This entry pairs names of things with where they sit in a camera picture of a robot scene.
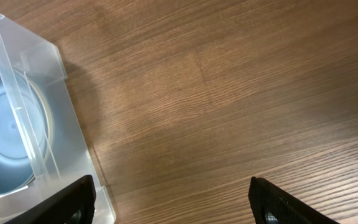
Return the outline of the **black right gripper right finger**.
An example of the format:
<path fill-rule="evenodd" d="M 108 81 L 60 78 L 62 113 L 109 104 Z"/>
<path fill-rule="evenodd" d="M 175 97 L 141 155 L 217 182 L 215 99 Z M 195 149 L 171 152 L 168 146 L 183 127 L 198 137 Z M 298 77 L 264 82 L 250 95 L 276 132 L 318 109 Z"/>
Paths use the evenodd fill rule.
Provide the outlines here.
<path fill-rule="evenodd" d="M 338 224 L 261 177 L 251 178 L 248 199 L 256 224 Z"/>

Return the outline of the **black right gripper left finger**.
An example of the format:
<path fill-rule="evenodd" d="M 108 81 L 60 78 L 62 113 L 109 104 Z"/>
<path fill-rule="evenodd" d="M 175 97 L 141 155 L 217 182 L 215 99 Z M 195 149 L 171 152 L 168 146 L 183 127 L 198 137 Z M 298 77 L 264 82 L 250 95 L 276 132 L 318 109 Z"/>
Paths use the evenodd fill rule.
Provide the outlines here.
<path fill-rule="evenodd" d="M 96 190 L 91 175 L 84 175 L 6 224 L 91 224 Z"/>

